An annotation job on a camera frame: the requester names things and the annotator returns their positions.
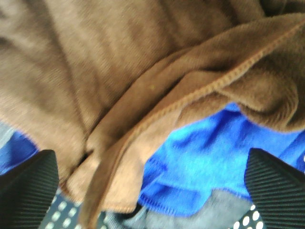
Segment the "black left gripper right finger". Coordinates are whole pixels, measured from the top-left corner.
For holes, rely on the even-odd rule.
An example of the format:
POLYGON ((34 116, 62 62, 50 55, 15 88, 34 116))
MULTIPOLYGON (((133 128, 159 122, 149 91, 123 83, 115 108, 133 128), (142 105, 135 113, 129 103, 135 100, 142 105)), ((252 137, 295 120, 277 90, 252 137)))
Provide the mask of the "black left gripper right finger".
POLYGON ((268 229, 305 227, 305 175, 274 155, 250 149, 244 183, 268 229))

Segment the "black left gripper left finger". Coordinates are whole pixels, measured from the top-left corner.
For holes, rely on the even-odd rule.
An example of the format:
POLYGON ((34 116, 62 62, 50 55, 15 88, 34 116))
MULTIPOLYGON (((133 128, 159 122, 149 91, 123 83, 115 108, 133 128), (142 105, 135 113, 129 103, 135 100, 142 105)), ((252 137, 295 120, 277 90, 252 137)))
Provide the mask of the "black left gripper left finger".
POLYGON ((42 150, 0 176, 0 227, 37 229, 59 185, 53 150, 42 150))

